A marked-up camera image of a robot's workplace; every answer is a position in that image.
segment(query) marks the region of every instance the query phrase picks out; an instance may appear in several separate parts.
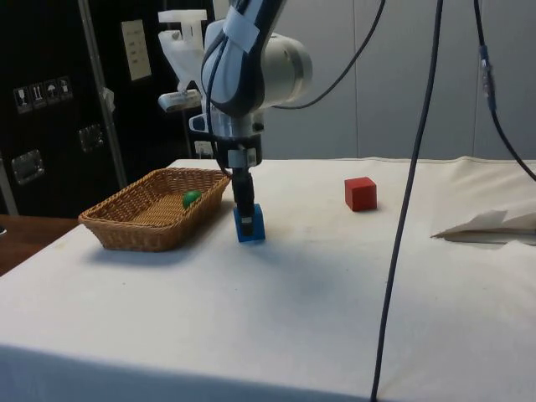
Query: wicker basket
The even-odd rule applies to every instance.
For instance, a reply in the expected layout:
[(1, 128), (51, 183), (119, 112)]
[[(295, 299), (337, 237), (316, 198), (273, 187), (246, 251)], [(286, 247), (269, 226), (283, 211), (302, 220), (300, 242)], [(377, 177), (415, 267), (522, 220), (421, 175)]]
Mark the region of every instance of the wicker basket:
[[(229, 179), (220, 171), (156, 170), (80, 215), (111, 250), (165, 251), (182, 244), (221, 205)], [(188, 209), (183, 195), (203, 193)]]

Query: green ball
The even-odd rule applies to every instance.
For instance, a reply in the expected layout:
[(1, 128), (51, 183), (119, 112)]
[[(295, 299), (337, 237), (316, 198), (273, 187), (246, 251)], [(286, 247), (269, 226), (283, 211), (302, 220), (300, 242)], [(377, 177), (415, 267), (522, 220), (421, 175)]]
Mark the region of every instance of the green ball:
[(184, 209), (188, 209), (188, 207), (190, 205), (192, 205), (195, 202), (196, 199), (201, 197), (202, 194), (203, 193), (201, 193), (198, 190), (188, 191), (187, 193), (185, 193), (183, 195), (183, 207), (184, 207)]

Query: black cable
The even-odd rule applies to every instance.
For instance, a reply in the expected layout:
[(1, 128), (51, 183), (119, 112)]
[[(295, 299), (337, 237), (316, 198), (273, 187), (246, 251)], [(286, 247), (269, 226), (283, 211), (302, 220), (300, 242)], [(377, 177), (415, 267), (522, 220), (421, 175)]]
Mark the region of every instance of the black cable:
[(402, 234), (404, 233), (405, 219), (408, 214), (408, 207), (410, 206), (411, 191), (413, 189), (413, 182), (415, 180), (415, 171), (417, 168), (417, 161), (419, 160), (420, 145), (425, 133), (426, 120), (428, 119), (428, 111), (430, 109), (430, 102), (432, 93), (434, 91), (434, 82), (436, 80), (436, 67), (437, 67), (437, 55), (439, 53), (439, 39), (441, 35), (441, 16), (443, 13), (443, 0), (437, 0), (437, 9), (435, 11), (435, 27), (434, 27), (434, 40), (432, 44), (432, 55), (430, 62), (430, 73), (428, 75), (428, 84), (426, 86), (425, 103), (423, 105), (422, 112), (420, 114), (419, 129), (417, 131), (417, 138), (415, 139), (415, 145), (413, 148), (413, 155), (411, 157), (410, 172), (408, 174), (408, 182), (405, 187), (404, 202), (402, 203), (402, 209), (400, 211), (399, 226), (396, 230), (396, 238), (394, 240), (393, 255), (391, 257), (391, 265), (389, 268), (389, 277), (387, 280), (387, 289), (385, 290), (384, 309), (382, 311), (382, 318), (379, 327), (379, 339), (378, 339), (378, 352), (376, 355), (376, 368), (374, 370), (374, 384), (370, 400), (377, 401), (379, 377), (382, 369), (382, 357), (384, 354), (384, 340), (385, 330), (387, 327), (387, 316), (389, 315), (389, 304), (391, 303), (391, 294), (394, 284), (394, 273), (396, 272), (396, 264), (399, 258), (400, 243), (402, 242)]
[[(244, 13), (245, 9), (247, 8), (250, 0), (240, 0), (238, 1), (237, 5), (237, 11), (239, 13)], [(211, 50), (209, 51), (209, 54), (207, 55), (206, 59), (208, 59), (212, 53), (218, 48), (219, 51), (218, 55), (216, 56), (216, 60), (214, 61), (214, 65), (212, 67), (212, 71), (210, 73), (209, 83), (207, 85), (207, 93), (206, 93), (206, 116), (207, 116), (207, 132), (210, 135), (210, 146), (212, 147), (212, 153), (214, 154), (214, 157), (216, 159), (216, 162), (218, 163), (219, 170), (227, 176), (228, 178), (231, 178), (231, 174), (227, 172), (227, 169), (225, 166), (221, 164), (221, 161), (218, 158), (218, 145), (216, 144), (217, 137), (214, 135), (214, 130), (212, 127), (212, 112), (211, 112), (211, 105), (212, 105), (212, 89), (214, 88), (214, 80), (216, 78), (216, 73), (218, 72), (219, 64), (221, 63), (221, 59), (224, 56), (225, 47), (227, 46), (227, 43), (229, 42), (229, 38), (225, 35), (222, 35), (217, 39), (212, 45)]]
[(327, 88), (324, 92), (322, 92), (316, 99), (311, 100), (310, 102), (307, 102), (305, 105), (299, 105), (299, 106), (273, 106), (274, 109), (283, 109), (285, 111), (297, 111), (300, 109), (306, 109), (309, 106), (316, 105), (319, 101), (324, 99), (326, 96), (328, 96), (336, 87), (339, 85), (339, 83), (346, 77), (348, 72), (352, 69), (355, 62), (358, 60), (361, 53), (367, 48), (367, 45), (370, 42), (370, 39), (374, 35), (374, 32), (376, 31), (376, 27), (378, 26), (379, 19), (381, 18), (385, 7), (385, 0), (381, 0), (381, 3), (379, 4), (378, 12), (376, 13), (376, 18), (374, 19), (374, 22), (372, 24), (372, 27), (368, 31), (367, 37), (361, 44), (361, 47), (357, 51), (357, 53), (352, 57), (344, 71), (338, 76), (338, 78), (333, 82), (333, 84), (330, 85), (329, 88)]
[(206, 116), (207, 116), (207, 132), (210, 135), (210, 146), (212, 147), (212, 153), (214, 154), (214, 157), (216, 158), (216, 162), (218, 163), (219, 170), (227, 176), (228, 178), (231, 177), (231, 174), (227, 172), (227, 169), (225, 169), (225, 166), (221, 164), (221, 161), (218, 158), (218, 146), (216, 144), (216, 136), (214, 135), (214, 130), (212, 127), (212, 111), (211, 111), (211, 99), (212, 99), (212, 89), (214, 87), (214, 79), (216, 77), (216, 72), (218, 71), (219, 63), (221, 63), (221, 59), (224, 55), (225, 47), (227, 46), (227, 42), (229, 39), (227, 37), (221, 38), (221, 45), (219, 46), (218, 55), (216, 57), (216, 60), (214, 61), (214, 66), (212, 68), (212, 72), (210, 73), (209, 78), (209, 84), (207, 85), (207, 94), (206, 94)]
[(503, 127), (501, 126), (501, 122), (499, 121), (499, 117), (497, 115), (497, 101), (495, 97), (495, 83), (492, 76), (492, 67), (490, 65), (489, 56), (487, 53), (486, 40), (484, 38), (484, 28), (482, 27), (482, 15), (480, 13), (480, 5), (478, 4), (478, 0), (474, 0), (474, 6), (475, 17), (477, 19), (478, 43), (480, 44), (484, 92), (486, 93), (487, 104), (489, 111), (492, 115), (493, 124), (497, 129), (497, 133), (501, 138), (502, 143), (504, 143), (504, 146), (510, 152), (510, 155), (512, 155), (512, 157), (516, 160), (522, 170), (524, 170), (531, 177), (531, 179), (536, 181), (536, 174), (534, 174), (530, 167), (526, 165), (523, 159), (516, 152), (512, 143), (508, 140), (504, 130), (502, 129)]

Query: red cube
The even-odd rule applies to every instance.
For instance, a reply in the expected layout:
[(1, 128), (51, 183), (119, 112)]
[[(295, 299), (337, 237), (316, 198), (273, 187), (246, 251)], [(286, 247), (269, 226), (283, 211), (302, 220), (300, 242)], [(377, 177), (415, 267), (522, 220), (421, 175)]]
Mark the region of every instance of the red cube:
[(344, 181), (346, 204), (353, 212), (376, 209), (376, 183), (370, 178), (350, 178)]

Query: white tablecloth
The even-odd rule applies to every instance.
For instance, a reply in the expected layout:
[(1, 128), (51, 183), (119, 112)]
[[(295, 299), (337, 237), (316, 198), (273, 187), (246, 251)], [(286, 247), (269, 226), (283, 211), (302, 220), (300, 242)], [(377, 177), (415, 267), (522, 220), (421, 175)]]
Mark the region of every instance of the white tablecloth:
[[(262, 245), (238, 244), (230, 188), (219, 219), (174, 252), (107, 251), (73, 230), (0, 278), (0, 400), (368, 400), (408, 166), (264, 162)], [(381, 400), (536, 400), (536, 249), (430, 238), (435, 188), (460, 166), (518, 171), (418, 166)], [(355, 214), (343, 180), (362, 176), (379, 210)]]

